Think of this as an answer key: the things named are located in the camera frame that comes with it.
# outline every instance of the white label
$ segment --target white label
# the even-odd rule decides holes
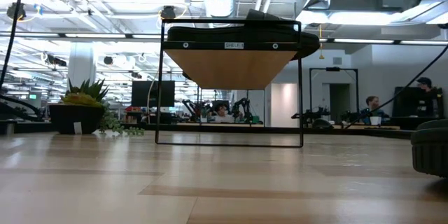
[[[225,42],[224,49],[244,49],[244,43]]]
[[[73,127],[75,129],[75,134],[83,134],[83,128],[81,127],[81,122],[74,122]]]

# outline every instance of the black planter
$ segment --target black planter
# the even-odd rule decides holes
[[[75,134],[74,123],[81,123],[83,134],[98,129],[104,109],[79,105],[53,104],[50,107],[51,123],[60,134]]]

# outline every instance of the person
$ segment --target person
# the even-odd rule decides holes
[[[418,115],[422,117],[439,117],[439,95],[440,91],[433,87],[430,78],[420,77],[417,80],[417,87],[421,88],[424,93],[420,98],[421,106],[418,107]]]
[[[386,115],[385,112],[382,111],[381,109],[378,109],[378,110],[374,111],[373,113],[371,113],[371,111],[373,111],[379,107],[378,96],[372,95],[372,96],[367,97],[367,99],[365,100],[365,103],[367,104],[368,108],[363,109],[361,111],[361,115],[364,116],[363,122],[365,124],[370,124],[370,116],[380,116],[382,122],[384,122],[385,118],[388,117],[388,115]]]
[[[227,107],[224,104],[219,104],[216,107],[216,115],[214,116],[215,123],[234,123],[235,118],[227,113]]]

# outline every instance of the black metal frame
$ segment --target black metal frame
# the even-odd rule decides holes
[[[244,43],[244,49],[229,49],[225,48],[224,42],[179,42],[179,41],[167,41],[165,42],[165,25],[168,23],[196,23],[196,24],[209,24],[209,23],[219,23],[219,24],[243,24],[243,25],[253,25],[253,26],[272,26],[272,25],[297,25],[299,29],[299,36],[297,43]],[[159,76],[158,76],[158,87],[157,87],[157,123],[155,126],[155,143],[156,144],[167,144],[167,145],[180,145],[180,146],[239,146],[239,147],[270,147],[270,148],[301,148],[304,146],[303,141],[303,122],[300,121],[300,131],[299,131],[299,145],[295,146],[282,146],[282,145],[259,145],[259,144],[226,144],[226,143],[164,143],[159,142],[160,135],[160,104],[162,96],[162,66],[163,66],[163,55],[166,49],[179,49],[179,50],[272,50],[272,51],[293,51],[297,52],[300,49],[300,27],[301,23],[295,20],[229,20],[229,19],[163,19],[160,31],[160,59],[159,59]],[[300,117],[303,115],[303,91],[302,91],[302,59],[298,59],[298,77],[299,77],[299,97],[300,97],[300,107],[299,114]]]
[[[310,68],[309,69],[309,109],[312,112],[313,109],[313,80],[312,71],[313,70],[325,70],[331,71],[334,68]],[[355,72],[355,83],[356,83],[356,111],[359,113],[359,79],[358,79],[358,69],[339,69],[339,71],[354,71]]]

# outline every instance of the white pillar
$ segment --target white pillar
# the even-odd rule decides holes
[[[95,82],[97,75],[97,58],[91,42],[71,42],[69,75],[71,84],[80,87],[83,81]]]

